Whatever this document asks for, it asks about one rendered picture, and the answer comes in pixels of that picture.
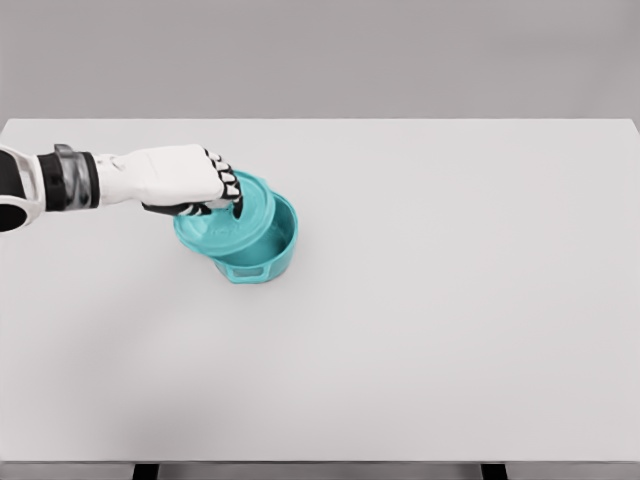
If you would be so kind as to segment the teal pot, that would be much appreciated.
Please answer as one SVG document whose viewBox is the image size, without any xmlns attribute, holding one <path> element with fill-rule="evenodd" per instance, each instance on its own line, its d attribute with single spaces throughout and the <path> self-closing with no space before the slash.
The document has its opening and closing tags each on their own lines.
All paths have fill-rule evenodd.
<svg viewBox="0 0 640 480">
<path fill-rule="evenodd" d="M 298 216 L 292 204 L 273 193 L 275 212 L 265 234 L 253 245 L 231 255 L 214 258 L 218 271 L 234 284 L 262 284 L 289 267 L 298 239 Z"/>
</svg>

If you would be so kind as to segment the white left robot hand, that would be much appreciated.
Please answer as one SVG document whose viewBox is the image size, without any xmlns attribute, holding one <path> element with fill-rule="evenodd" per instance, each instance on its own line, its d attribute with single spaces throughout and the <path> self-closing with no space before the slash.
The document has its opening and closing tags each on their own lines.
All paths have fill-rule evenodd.
<svg viewBox="0 0 640 480">
<path fill-rule="evenodd" d="M 170 216 L 202 216 L 230 209 L 241 217 L 244 197 L 240 180 L 220 155 L 192 144 L 145 149 L 143 208 Z"/>
</svg>

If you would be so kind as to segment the teal pot lid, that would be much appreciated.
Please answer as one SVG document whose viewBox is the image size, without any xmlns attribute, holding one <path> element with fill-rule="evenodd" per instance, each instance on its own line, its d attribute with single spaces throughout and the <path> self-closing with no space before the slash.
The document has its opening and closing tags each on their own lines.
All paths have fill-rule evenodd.
<svg viewBox="0 0 640 480">
<path fill-rule="evenodd" d="M 190 250 L 209 257 L 238 253 L 254 245 L 269 229 L 275 214 L 274 194 L 263 178 L 237 171 L 243 194 L 239 219 L 233 207 L 215 209 L 208 215 L 176 216 L 174 232 Z"/>
</svg>

